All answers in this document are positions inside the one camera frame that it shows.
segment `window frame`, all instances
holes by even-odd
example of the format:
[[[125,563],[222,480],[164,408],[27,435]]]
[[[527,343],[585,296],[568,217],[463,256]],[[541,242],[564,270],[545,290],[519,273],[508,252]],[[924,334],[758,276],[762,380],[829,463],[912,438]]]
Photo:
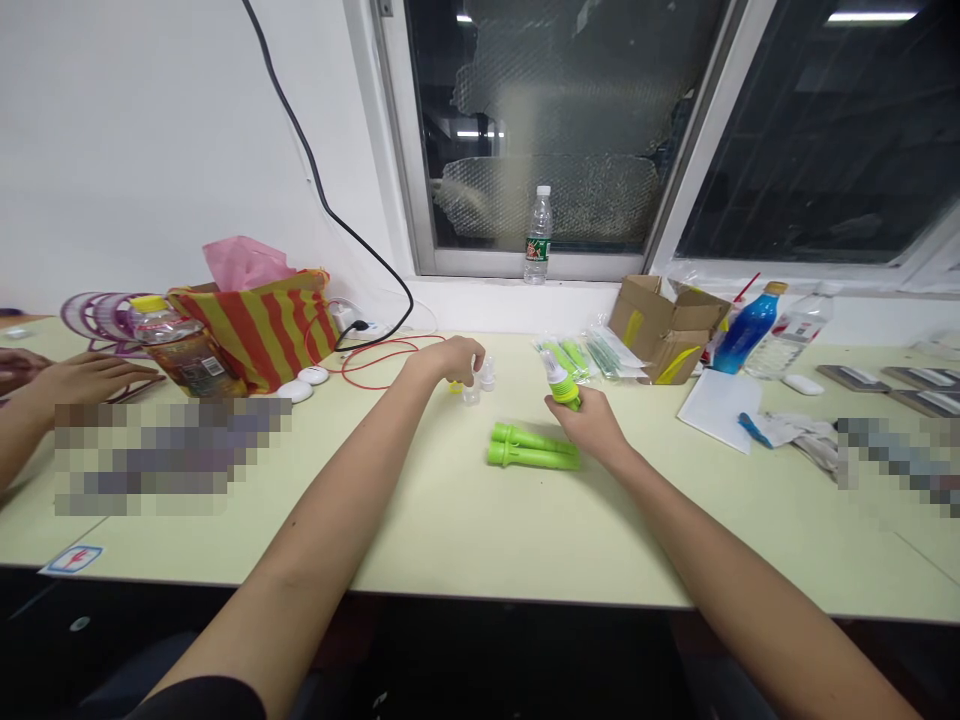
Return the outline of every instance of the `window frame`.
[[[662,217],[654,223],[643,272],[669,276],[695,271],[699,287],[718,293],[739,291],[757,272],[789,282],[791,290],[796,292],[810,292],[821,280],[835,280],[844,285],[847,294],[960,293],[960,269],[942,269],[960,264],[960,198],[952,208],[932,221],[898,257],[883,265],[677,256],[681,236],[775,4],[776,0],[750,2],[744,12],[688,157],[683,158],[681,150],[675,170],[682,169],[682,173],[676,173],[676,187],[668,187],[665,192],[667,201],[661,206]],[[695,121],[695,117],[691,118],[691,127]]]
[[[400,192],[417,275],[520,278],[522,253],[434,246],[435,228],[426,151],[420,128],[413,46],[406,0],[389,0],[390,12],[369,0],[385,103],[397,157]],[[841,282],[848,294],[960,293],[960,203],[932,222],[895,260],[878,266],[682,258],[676,256],[700,188],[719,148],[754,56],[778,0],[730,0],[721,19],[677,158],[664,183],[645,252],[557,252],[553,280],[619,282],[624,275],[671,275],[695,270],[697,283],[713,292],[736,292],[756,272],[806,292],[820,280]]]
[[[438,248],[434,246],[436,232],[433,222],[430,178],[427,174],[425,149],[420,127],[420,99],[413,70],[413,46],[407,32],[406,0],[391,0],[390,12],[385,13],[382,2],[370,0],[374,19],[374,36],[380,55],[381,76],[386,95],[388,114],[398,160],[400,190],[403,196],[407,227],[413,249],[414,266],[418,275],[447,275],[462,277],[520,278],[523,276],[523,253],[504,250],[469,250]],[[697,93],[694,116],[703,106],[705,90],[711,87],[714,76],[727,72],[726,50],[738,20],[753,12],[763,16],[763,26],[769,18],[775,0],[731,0],[721,19],[714,47],[704,70],[702,87]],[[750,57],[759,44],[763,28],[757,34]],[[739,84],[743,83],[749,61],[742,68]],[[694,127],[691,117],[677,160],[661,195],[660,206],[648,234],[647,249],[654,247],[654,229],[669,198],[669,189],[681,164],[683,148],[688,144]],[[643,271],[649,260],[647,253],[567,253],[556,252],[550,257],[552,280],[587,280],[619,282],[624,275]]]

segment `pixelated blur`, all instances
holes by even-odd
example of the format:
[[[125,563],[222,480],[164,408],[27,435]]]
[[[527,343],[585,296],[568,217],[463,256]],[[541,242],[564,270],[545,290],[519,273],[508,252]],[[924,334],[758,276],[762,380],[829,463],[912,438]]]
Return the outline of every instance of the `pixelated blur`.
[[[58,407],[55,512],[219,514],[257,451],[289,429],[291,408],[281,398]]]
[[[889,520],[885,508],[913,505],[960,518],[960,421],[844,418],[837,430],[838,485],[866,491],[876,514]],[[905,493],[916,502],[903,502]]]

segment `hand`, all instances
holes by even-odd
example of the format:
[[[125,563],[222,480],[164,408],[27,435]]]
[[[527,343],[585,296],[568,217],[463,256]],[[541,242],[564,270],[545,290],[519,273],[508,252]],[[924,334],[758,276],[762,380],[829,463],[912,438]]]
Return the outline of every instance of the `hand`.
[[[18,408],[52,424],[57,405],[103,402],[127,385],[153,380],[158,373],[113,355],[83,353],[40,372],[13,397],[7,409]]]
[[[23,387],[52,364],[29,350],[0,348],[0,396]]]
[[[476,340],[454,335],[449,340],[413,353],[408,362],[430,368],[436,374],[437,382],[445,378],[447,382],[462,382],[467,387],[473,387],[473,374],[483,365],[486,352]]]
[[[601,463],[630,449],[607,396],[599,390],[581,387],[580,409],[577,411],[561,405],[550,395],[543,401],[560,422],[570,442]]]

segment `red and yellow striped bag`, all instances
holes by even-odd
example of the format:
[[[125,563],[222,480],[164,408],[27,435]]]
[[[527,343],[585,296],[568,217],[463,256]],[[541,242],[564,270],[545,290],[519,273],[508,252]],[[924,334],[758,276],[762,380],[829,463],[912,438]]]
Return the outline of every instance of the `red and yellow striped bag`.
[[[323,295],[329,282],[324,270],[301,270],[240,292],[173,288],[167,299],[206,325],[251,393],[270,393],[333,352],[337,335]]]

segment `pink plastic bag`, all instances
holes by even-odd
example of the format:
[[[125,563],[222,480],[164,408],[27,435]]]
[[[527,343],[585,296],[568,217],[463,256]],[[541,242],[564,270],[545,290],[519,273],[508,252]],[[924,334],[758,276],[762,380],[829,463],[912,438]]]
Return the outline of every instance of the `pink plastic bag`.
[[[244,235],[203,246],[210,274],[221,292],[252,290],[297,271],[287,267],[287,255]]]

